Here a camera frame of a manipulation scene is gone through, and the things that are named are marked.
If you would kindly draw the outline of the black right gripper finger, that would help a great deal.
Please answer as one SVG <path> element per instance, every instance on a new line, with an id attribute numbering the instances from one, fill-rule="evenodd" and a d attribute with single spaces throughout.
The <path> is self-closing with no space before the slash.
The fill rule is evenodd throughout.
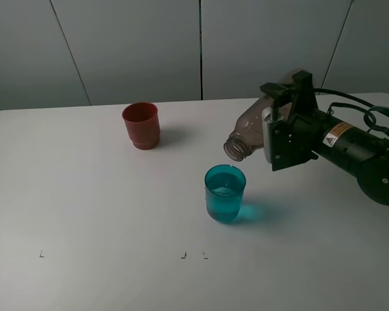
<path id="1" fill-rule="evenodd" d="M 294 85 L 291 88 L 291 101 L 287 123 L 292 125 L 298 119 L 310 120 L 315 118 L 318 104 L 315 97 L 312 74 L 298 71 L 292 75 Z"/>
<path id="2" fill-rule="evenodd" d="M 260 86 L 260 90 L 272 101 L 273 104 L 288 104 L 297 93 L 294 83 L 268 82 Z"/>

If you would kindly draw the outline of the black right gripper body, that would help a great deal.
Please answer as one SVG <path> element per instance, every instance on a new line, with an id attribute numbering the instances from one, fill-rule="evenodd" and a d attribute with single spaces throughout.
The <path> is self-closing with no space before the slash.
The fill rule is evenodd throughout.
<path id="1" fill-rule="evenodd" d="M 279 124 L 274 136 L 273 155 L 276 159 L 271 163 L 272 170 L 275 172 L 317 160 L 319 155 L 315 149 L 322 141 L 326 122 L 327 113 L 317 110 L 313 119 L 298 119 L 292 125 L 284 120 Z"/>

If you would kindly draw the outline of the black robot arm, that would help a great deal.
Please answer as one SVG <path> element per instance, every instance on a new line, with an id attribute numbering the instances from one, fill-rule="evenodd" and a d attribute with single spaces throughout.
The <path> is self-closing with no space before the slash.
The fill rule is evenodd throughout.
<path id="1" fill-rule="evenodd" d="M 389 108 L 343 92 L 315 88 L 312 74 L 298 71 L 292 81 L 265 83 L 272 99 L 263 110 L 263 146 L 272 170 L 323 157 L 354 176 L 371 200 L 389 206 Z"/>

